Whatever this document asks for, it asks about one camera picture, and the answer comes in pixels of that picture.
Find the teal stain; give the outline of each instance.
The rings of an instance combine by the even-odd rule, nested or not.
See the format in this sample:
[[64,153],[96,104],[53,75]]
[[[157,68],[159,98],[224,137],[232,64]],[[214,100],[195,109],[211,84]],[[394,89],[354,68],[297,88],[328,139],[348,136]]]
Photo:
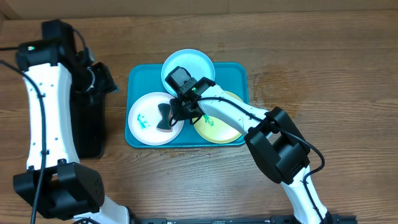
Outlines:
[[137,120],[139,122],[139,125],[141,126],[141,129],[150,127],[148,122],[145,120],[145,116],[141,116],[141,114],[138,114]]
[[214,121],[213,119],[211,119],[209,116],[207,116],[206,114],[203,115],[203,117],[205,118],[205,123],[209,124],[211,127],[214,126]]

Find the blue tray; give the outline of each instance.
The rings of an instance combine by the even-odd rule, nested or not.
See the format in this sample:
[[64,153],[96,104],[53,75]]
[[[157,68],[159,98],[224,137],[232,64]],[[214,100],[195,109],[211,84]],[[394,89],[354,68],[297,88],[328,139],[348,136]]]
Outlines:
[[[128,117],[132,105],[142,96],[152,92],[165,92],[160,72],[163,64],[147,64],[134,67],[129,75],[126,106],[126,127],[124,136],[127,143],[135,148],[177,148],[177,147],[221,147],[241,146],[244,144],[243,136],[226,144],[215,144],[203,139],[188,121],[184,122],[181,133],[167,144],[161,146],[148,146],[138,141],[130,132]],[[215,82],[226,91],[238,95],[245,103],[249,103],[248,81],[246,71],[236,62],[216,62]]]

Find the wooden table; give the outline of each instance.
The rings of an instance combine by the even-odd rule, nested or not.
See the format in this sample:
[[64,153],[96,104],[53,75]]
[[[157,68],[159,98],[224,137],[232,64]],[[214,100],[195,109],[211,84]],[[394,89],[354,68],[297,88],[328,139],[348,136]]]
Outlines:
[[[107,97],[109,138],[100,160],[106,194],[139,218],[292,214],[282,187],[256,167],[246,146],[134,149],[124,140],[127,78],[194,48],[248,73],[251,104],[285,109],[321,150],[313,176],[331,213],[360,223],[398,220],[398,12],[301,12],[65,20],[81,31],[120,88]],[[4,21],[1,47],[40,39],[40,21]],[[14,52],[0,52],[14,61]],[[29,110],[20,76],[0,68],[0,223],[28,223],[31,208],[12,189],[25,172]],[[310,153],[312,167],[319,159]],[[38,223],[61,223],[38,220]]]

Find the black cable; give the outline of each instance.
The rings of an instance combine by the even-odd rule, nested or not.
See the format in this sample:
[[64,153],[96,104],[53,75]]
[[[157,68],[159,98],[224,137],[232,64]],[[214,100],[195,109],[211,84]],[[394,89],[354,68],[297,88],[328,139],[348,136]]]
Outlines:
[[[256,121],[259,121],[259,122],[262,122],[262,121],[263,121],[262,119],[260,119],[260,118],[258,118],[258,117],[256,117],[256,116],[254,116],[252,113],[246,111],[245,109],[243,109],[242,107],[240,107],[240,106],[237,105],[236,103],[232,102],[231,100],[227,100],[227,99],[222,98],[222,97],[203,97],[203,98],[200,98],[199,100],[191,101],[191,102],[189,102],[189,103],[186,103],[185,105],[183,105],[183,108],[185,108],[185,107],[187,107],[187,106],[190,106],[190,105],[192,105],[192,104],[194,104],[194,103],[197,103],[198,101],[202,101],[202,100],[220,100],[220,101],[225,101],[225,102],[227,102],[227,103],[229,103],[229,104],[235,106],[237,109],[239,109],[240,111],[242,111],[243,113],[245,113],[246,115],[248,115],[250,118],[255,119]],[[307,178],[308,178],[310,175],[312,175],[312,174],[314,174],[314,173],[316,173],[316,172],[318,172],[318,171],[320,171],[320,170],[323,169],[323,167],[325,166],[325,158],[323,157],[322,153],[321,153],[315,146],[313,146],[312,144],[310,144],[310,143],[307,142],[306,140],[304,140],[304,139],[302,139],[302,138],[300,138],[300,137],[298,137],[298,136],[296,136],[296,135],[294,135],[294,134],[292,134],[292,133],[289,133],[289,132],[287,132],[287,131],[281,129],[280,127],[276,126],[275,124],[270,123],[270,125],[272,125],[272,127],[273,127],[274,129],[278,130],[278,131],[281,132],[282,134],[289,135],[290,137],[293,137],[293,138],[295,138],[296,140],[300,141],[301,143],[307,145],[307,146],[308,146],[310,149],[312,149],[312,150],[319,156],[319,158],[321,159],[321,165],[320,165],[319,167],[317,167],[317,168],[314,169],[314,170],[311,170],[309,173],[307,173],[307,174],[304,175],[303,184],[304,184],[305,191],[307,192],[308,197],[310,198],[310,201],[311,201],[311,203],[312,203],[313,208],[314,208],[315,211],[317,212],[317,214],[318,214],[318,216],[319,216],[319,219],[321,220],[321,223],[323,223],[323,218],[322,218],[322,216],[321,216],[321,213],[319,212],[319,209],[318,209],[317,205],[315,205],[315,202],[314,202],[313,199],[312,199],[310,190],[309,190],[308,187],[307,187],[307,184],[308,184],[308,183],[307,183]]]
[[76,30],[74,28],[72,28],[72,29],[73,29],[74,32],[76,32],[77,36],[79,36],[79,38],[80,38],[80,40],[81,40],[81,42],[83,44],[84,56],[83,56],[83,60],[81,61],[81,63],[83,65],[85,65],[88,62],[88,60],[89,60],[89,52],[88,52],[88,48],[86,47],[85,39],[83,38],[83,36],[80,34],[80,32],[78,30]]
[[82,218],[80,220],[75,221],[73,224],[81,224],[81,223],[100,224],[99,222],[92,220],[91,218]]
[[37,204],[40,198],[40,190],[42,188],[43,178],[44,178],[44,169],[45,169],[45,159],[47,157],[47,142],[46,142],[46,133],[45,133],[45,111],[44,111],[44,102],[43,97],[44,95],[41,94],[39,88],[35,84],[35,82],[27,76],[23,71],[19,70],[18,68],[8,64],[7,62],[0,60],[0,64],[5,65],[6,67],[10,68],[11,70],[17,72],[18,74],[22,75],[35,89],[37,93],[37,97],[40,103],[40,112],[42,114],[42,166],[40,168],[40,175],[39,181],[37,182],[37,188],[35,193],[35,199],[32,205],[32,215],[30,216],[30,224],[34,224],[36,222],[36,211],[37,211]]
[[18,50],[18,47],[0,47],[0,51],[3,50]]

